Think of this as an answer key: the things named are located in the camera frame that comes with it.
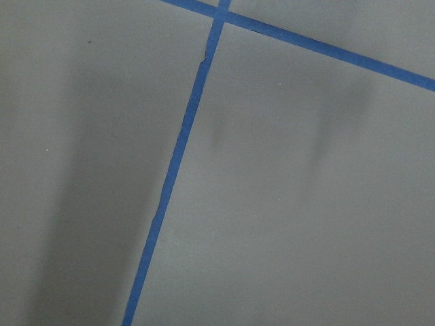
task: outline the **blue tape line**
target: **blue tape line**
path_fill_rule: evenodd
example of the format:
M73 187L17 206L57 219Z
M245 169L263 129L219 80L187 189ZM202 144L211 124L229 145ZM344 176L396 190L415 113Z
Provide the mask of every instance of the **blue tape line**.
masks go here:
M189 134L199 106L199 101L203 95L205 80L207 78L207 74L209 73L210 66L218 46L230 2L231 0L220 0L219 6L215 11L213 25L210 28L210 33L207 40L204 61L202 61L202 63L199 65L198 73L196 74L188 106L186 108L186 112L184 113L183 124L181 125L177 143L175 145L171 162L169 163L168 172L164 179L162 193L160 195L160 202L158 204L156 215L152 220L147 241L145 243L145 248L142 252L141 261L139 262L139 267L137 268L135 281L133 282L130 297L128 298L122 326L131 326L133 321L143 284L147 276L148 268L150 267L152 254L154 252L154 248L156 247L157 238L162 227L164 215L166 213L169 200L171 199L171 193L177 178L181 159L183 158L184 150L186 149Z
M226 16L226 21L243 29L249 29L251 31L273 37L274 39L278 39L295 46L300 46L304 49L321 53L331 58L339 59L361 68L369 69L371 71L402 80L412 85L435 91L434 79L412 73L405 69L398 68L366 56L362 56L361 54L356 54L336 46L331 46L330 44L316 41L314 39L310 39L309 37L302 36L285 29L280 29L278 27L235 14L233 12L228 13Z
M216 7L209 5L207 3L203 3L195 0L161 0L162 2L170 3L171 5L176 5L177 7L181 7L191 12L197 12L199 14L214 17L216 13Z

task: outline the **gray floor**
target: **gray floor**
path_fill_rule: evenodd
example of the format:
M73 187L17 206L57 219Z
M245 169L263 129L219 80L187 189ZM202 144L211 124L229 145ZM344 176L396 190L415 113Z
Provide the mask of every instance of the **gray floor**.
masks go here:
M430 1L230 9L435 77ZM211 21L1 5L1 325L121 324ZM434 103L226 24L133 325L433 324Z

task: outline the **gray surface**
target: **gray surface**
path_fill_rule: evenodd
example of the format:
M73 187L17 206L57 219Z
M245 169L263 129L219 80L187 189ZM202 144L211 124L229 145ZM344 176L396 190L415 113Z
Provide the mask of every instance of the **gray surface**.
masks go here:
M211 20L0 7L0 325L120 325Z
M433 324L434 103L225 26L134 325Z
M237 12L435 78L431 0L232 0Z
M219 5L219 0L201 0L201 2L208 3L209 5L214 5L216 7Z

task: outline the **blue tape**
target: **blue tape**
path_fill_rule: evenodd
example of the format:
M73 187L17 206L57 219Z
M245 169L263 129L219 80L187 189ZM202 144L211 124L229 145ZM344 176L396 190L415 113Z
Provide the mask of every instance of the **blue tape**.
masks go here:
M412 73L405 69L398 68L366 56L362 56L361 54L356 54L336 46L331 46L330 44L316 41L314 39L310 39L309 37L302 36L285 29L280 29L278 27L244 17L233 12L228 13L226 16L226 21L229 24L233 24L243 29L249 29L251 31L273 37L274 39L278 39L295 46L300 46L301 48L321 53L331 58L339 59L361 68L369 69L371 71L402 80L412 85L435 91L434 79Z
M214 17L216 12L216 7L209 5L207 3L203 3L195 0L161 0L162 2L170 3L171 5L176 5L177 7L181 7L191 12L197 12L199 14Z
M133 321L143 284L150 267L154 248L156 247L157 238L162 227L164 215L166 213L169 200L171 199L172 189L177 178L181 159L183 158L184 150L186 149L189 134L199 106L199 101L203 95L205 80L207 78L207 74L209 73L210 66L218 46L230 2L231 0L220 0L219 6L215 10L213 25L210 28L210 33L207 40L204 61L202 61L202 63L199 65L198 73L196 74L192 93L190 95L188 106L184 114L183 123L181 125L181 130L178 135L177 143L175 144L171 162L169 163L168 172L164 179L162 193L160 195L160 202L158 204L156 214L152 220L150 231L145 243L145 248L143 249L139 267L137 268L136 277L130 292L130 297L128 298L122 326L131 326Z

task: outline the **gray tile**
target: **gray tile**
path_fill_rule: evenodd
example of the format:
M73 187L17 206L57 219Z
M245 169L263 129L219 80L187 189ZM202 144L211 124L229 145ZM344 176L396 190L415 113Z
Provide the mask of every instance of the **gray tile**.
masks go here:
M217 7L219 5L219 0L201 0L203 3L208 3L209 5L214 5Z
M225 26L135 325L430 325L434 101Z
M211 19L148 0L0 15L0 324L120 325Z
M232 0L231 10L435 78L435 2Z

